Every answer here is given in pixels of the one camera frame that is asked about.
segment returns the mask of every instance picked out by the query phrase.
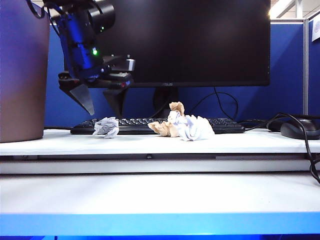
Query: brown trash can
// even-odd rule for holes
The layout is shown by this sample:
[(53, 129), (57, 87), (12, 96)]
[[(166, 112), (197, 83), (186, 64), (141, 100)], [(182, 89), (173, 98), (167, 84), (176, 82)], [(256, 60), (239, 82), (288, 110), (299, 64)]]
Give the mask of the brown trash can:
[(43, 136), (49, 30), (25, 0), (0, 0), (0, 143)]

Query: monitor screen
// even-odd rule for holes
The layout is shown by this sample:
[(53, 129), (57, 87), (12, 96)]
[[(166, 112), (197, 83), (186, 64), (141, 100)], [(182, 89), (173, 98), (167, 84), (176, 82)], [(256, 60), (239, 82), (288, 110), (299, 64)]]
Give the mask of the monitor screen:
[(104, 55), (130, 55), (135, 87), (270, 81), (270, 0), (110, 0)]

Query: black keyboard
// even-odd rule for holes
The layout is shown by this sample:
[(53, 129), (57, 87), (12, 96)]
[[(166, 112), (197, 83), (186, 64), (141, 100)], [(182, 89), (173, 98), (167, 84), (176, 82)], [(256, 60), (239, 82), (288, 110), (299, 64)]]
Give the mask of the black keyboard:
[[(232, 134), (243, 133), (246, 129), (239, 123), (228, 118), (207, 118), (215, 134)], [(100, 119), (91, 119), (84, 121), (71, 128), (71, 134), (90, 135), (95, 129), (95, 123)], [(124, 118), (118, 119), (119, 133), (118, 134), (156, 134), (148, 127), (149, 123), (158, 121), (162, 123), (167, 121), (167, 118)]]

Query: paper sign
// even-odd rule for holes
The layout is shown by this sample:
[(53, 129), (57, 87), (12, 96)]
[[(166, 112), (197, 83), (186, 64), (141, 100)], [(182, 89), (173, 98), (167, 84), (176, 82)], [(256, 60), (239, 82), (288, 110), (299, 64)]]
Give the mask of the paper sign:
[(320, 38), (320, 15), (313, 19), (312, 42), (318, 38)]

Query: blue cubicle partition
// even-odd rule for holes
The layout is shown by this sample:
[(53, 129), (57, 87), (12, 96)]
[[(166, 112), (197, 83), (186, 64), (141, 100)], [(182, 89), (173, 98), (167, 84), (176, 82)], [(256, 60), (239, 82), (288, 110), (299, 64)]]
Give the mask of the blue cubicle partition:
[(308, 113), (320, 115), (320, 39), (312, 41), (313, 21), (309, 22), (309, 88)]
[[(90, 89), (95, 109), (93, 116), (65, 95), (59, 89), (57, 78), (57, 74), (63, 70), (64, 61), (59, 38), (51, 29), (45, 105), (46, 126), (70, 127), (87, 119), (114, 116), (102, 94), (103, 89)], [(238, 121), (268, 119), (278, 112), (301, 114), (303, 112), (303, 25), (271, 24), (269, 86), (217, 87), (217, 91), (232, 94), (237, 98)], [(154, 113), (153, 92), (153, 88), (129, 89), (124, 104), (124, 117), (151, 116)], [(184, 104), (187, 114), (224, 117), (214, 95), (204, 100), (193, 112), (189, 112), (200, 99), (212, 92), (212, 87), (181, 87), (179, 100)], [(233, 116), (236, 105), (232, 98), (226, 95), (221, 95), (220, 98), (225, 111)]]

